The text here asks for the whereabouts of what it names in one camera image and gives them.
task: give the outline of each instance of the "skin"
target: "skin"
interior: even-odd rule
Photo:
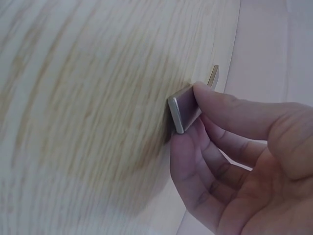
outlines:
[[[194,93],[202,115],[171,139],[188,211],[218,235],[312,235],[313,108],[239,100],[204,83]]]

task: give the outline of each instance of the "wooden surface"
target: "wooden surface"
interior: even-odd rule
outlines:
[[[0,234],[175,234],[166,98],[220,65],[240,0],[1,0]]]

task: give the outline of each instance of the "metal edge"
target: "metal edge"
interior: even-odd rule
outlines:
[[[178,134],[184,134],[185,130],[184,130],[184,127],[182,126],[177,99],[175,97],[170,97],[167,99],[167,103],[168,103],[168,106],[170,107],[170,111],[172,114],[176,132]]]
[[[211,87],[213,90],[216,87],[217,81],[218,81],[218,77],[219,77],[219,72],[220,72],[220,67],[218,65],[215,65],[213,67],[209,82],[207,83],[209,87]]]

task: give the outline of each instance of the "knuckle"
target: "knuckle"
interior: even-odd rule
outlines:
[[[220,179],[222,178],[230,169],[231,164],[230,162],[222,163],[217,169],[216,169],[216,178]]]
[[[218,181],[214,181],[209,188],[209,193],[213,194],[219,186],[220,183]]]
[[[195,204],[191,208],[192,211],[195,211],[199,206],[204,204],[210,197],[210,194],[208,191],[204,191],[203,193],[200,194],[200,196],[197,198]]]

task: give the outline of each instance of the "finger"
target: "finger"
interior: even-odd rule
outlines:
[[[313,175],[313,108],[297,103],[265,104],[239,100],[194,85],[202,112],[222,129],[256,140],[268,149],[293,180]]]
[[[195,148],[186,134],[172,137],[170,170],[187,210],[215,232],[225,205],[209,194],[203,185],[196,172]]]
[[[196,83],[194,93],[202,112],[226,131],[255,139],[267,140],[275,122],[289,112],[286,104],[265,104],[240,100],[232,95],[213,92]]]
[[[235,190],[241,188],[250,173],[240,166],[231,164],[212,142],[202,151],[202,156],[215,179]]]
[[[186,133],[192,139],[195,147],[196,171],[201,181],[213,197],[227,205],[236,197],[237,191],[217,181],[202,157],[201,151],[208,147],[210,139],[200,118],[188,128]]]
[[[203,114],[201,120],[214,144],[237,163],[254,168],[259,156],[267,148],[264,143],[249,141],[244,137],[223,130]]]

